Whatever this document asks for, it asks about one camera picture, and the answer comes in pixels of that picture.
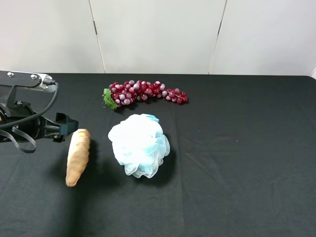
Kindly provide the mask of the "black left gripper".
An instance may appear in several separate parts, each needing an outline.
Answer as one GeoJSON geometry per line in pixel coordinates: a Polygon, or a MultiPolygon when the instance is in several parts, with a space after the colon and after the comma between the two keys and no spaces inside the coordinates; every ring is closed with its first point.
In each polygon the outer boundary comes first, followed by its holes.
{"type": "Polygon", "coordinates": [[[57,113],[55,122],[43,115],[53,106],[57,99],[59,86],[56,85],[54,95],[49,104],[41,111],[32,110],[30,103],[16,101],[17,87],[13,86],[9,93],[0,99],[0,141],[5,138],[18,142],[20,137],[35,142],[40,138],[52,138],[53,142],[62,143],[67,135],[77,131],[79,122],[68,115],[57,113]]]}

